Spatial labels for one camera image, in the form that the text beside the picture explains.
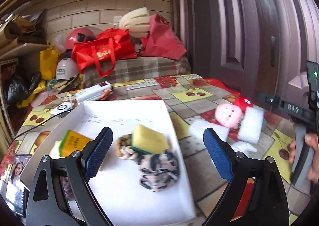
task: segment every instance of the red plush toy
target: red plush toy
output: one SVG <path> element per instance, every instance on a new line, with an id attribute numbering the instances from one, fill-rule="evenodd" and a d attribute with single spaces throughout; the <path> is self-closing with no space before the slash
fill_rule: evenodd
<path id="1" fill-rule="evenodd" d="M 247 107 L 253 107 L 253 103 L 246 97 L 237 98 L 233 105 L 240 107 L 243 113 L 245 113 Z"/>

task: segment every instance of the door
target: door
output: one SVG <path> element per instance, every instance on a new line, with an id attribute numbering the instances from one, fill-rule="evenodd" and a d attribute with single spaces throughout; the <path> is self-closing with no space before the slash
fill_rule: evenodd
<path id="1" fill-rule="evenodd" d="M 279 28 L 274 0 L 192 1 L 193 72 L 257 101 L 274 93 Z"/>
<path id="2" fill-rule="evenodd" d="M 314 0 L 276 1 L 282 36 L 277 94 L 308 107 L 306 61 L 319 60 L 319 10 Z"/>

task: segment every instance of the finger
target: finger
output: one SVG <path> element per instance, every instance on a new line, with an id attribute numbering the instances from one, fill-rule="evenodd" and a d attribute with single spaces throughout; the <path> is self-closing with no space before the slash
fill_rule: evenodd
<path id="1" fill-rule="evenodd" d="M 290 151 L 290 157 L 289 157 L 289 163 L 293 163 L 293 160 L 295 159 L 295 156 L 296 156 L 296 150 L 293 149 Z"/>
<path id="2" fill-rule="evenodd" d="M 312 161 L 312 169 L 315 173 L 319 173 L 319 144 L 318 135 L 316 134 L 306 134 L 305 142 L 308 146 L 312 147 L 315 151 L 314 158 Z"/>
<path id="3" fill-rule="evenodd" d="M 290 149 L 296 149 L 296 139 L 293 139 L 292 142 L 290 143 Z"/>
<path id="4" fill-rule="evenodd" d="M 315 152 L 319 151 L 317 134 L 305 134 L 305 142 L 308 146 L 312 147 Z"/>
<path id="5" fill-rule="evenodd" d="M 319 172 L 316 172 L 312 168 L 310 168 L 310 170 L 307 174 L 307 178 L 309 180 L 312 180 L 315 184 L 317 184 L 319 181 Z"/>

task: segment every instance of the pink plush toy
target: pink plush toy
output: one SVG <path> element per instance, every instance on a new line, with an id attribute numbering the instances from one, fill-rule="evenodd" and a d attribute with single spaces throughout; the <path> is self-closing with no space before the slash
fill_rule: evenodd
<path id="1" fill-rule="evenodd" d="M 221 104 L 216 108 L 215 118 L 222 126 L 237 129 L 240 120 L 244 117 L 241 108 L 233 104 Z"/>
<path id="2" fill-rule="evenodd" d="M 234 104 L 221 104 L 217 107 L 215 118 L 222 126 L 237 129 L 248 106 L 253 107 L 251 101 L 246 97 L 240 97 Z"/>

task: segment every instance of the brown knitted scrubber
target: brown knitted scrubber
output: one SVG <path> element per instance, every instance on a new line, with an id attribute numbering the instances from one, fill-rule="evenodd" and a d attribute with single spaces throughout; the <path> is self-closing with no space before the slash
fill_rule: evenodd
<path id="1" fill-rule="evenodd" d="M 116 140 L 114 151 L 120 159 L 134 160 L 138 157 L 138 152 L 131 148 L 132 134 L 126 134 Z"/>

